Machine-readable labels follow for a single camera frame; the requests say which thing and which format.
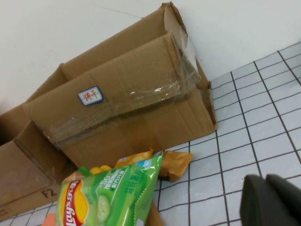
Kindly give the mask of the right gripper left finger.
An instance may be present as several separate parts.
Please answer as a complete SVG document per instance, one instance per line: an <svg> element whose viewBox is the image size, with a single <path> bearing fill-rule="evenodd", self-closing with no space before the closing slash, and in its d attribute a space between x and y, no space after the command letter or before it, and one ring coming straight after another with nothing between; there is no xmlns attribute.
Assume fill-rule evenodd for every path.
<svg viewBox="0 0 301 226"><path fill-rule="evenodd" d="M243 226L299 226L301 218L294 218L276 191L257 175L244 179L240 204Z"/></svg>

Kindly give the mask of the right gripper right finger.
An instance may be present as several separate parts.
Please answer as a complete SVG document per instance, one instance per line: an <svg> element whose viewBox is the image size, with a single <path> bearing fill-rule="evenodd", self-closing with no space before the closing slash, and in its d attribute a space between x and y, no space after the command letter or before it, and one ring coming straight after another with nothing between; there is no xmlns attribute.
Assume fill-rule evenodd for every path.
<svg viewBox="0 0 301 226"><path fill-rule="evenodd" d="M267 182L278 194L294 218L301 217L301 190L276 174L268 174Z"/></svg>

